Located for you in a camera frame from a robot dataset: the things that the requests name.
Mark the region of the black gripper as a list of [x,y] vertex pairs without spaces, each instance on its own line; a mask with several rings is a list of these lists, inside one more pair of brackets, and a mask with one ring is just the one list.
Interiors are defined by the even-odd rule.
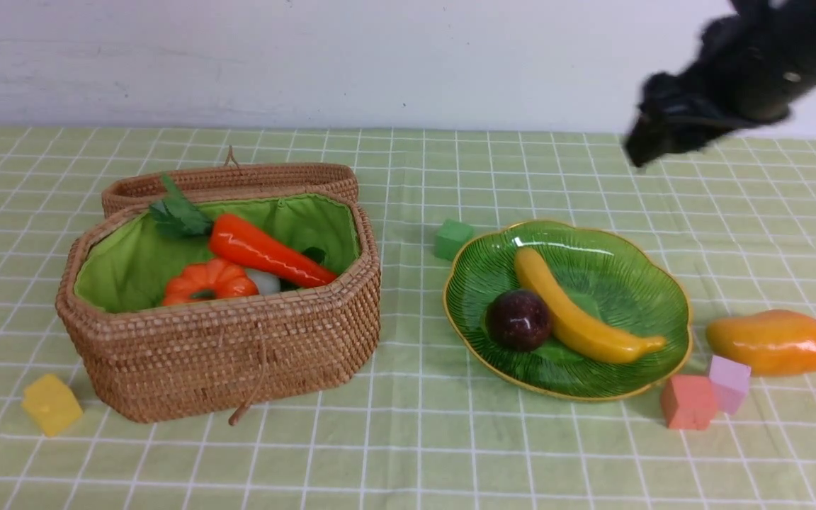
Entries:
[[773,55],[759,38],[761,14],[730,14],[707,23],[698,55],[677,74],[657,72],[642,86],[639,116],[624,139],[632,166],[680,154],[686,127],[732,132],[777,125],[791,114],[789,88],[775,77]]

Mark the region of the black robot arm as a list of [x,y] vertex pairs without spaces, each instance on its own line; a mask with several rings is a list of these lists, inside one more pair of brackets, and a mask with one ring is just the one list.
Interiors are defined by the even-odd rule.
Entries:
[[699,151],[738,130],[778,125],[816,88],[816,1],[735,1],[712,20],[679,74],[645,81],[625,137],[641,169],[668,154]]

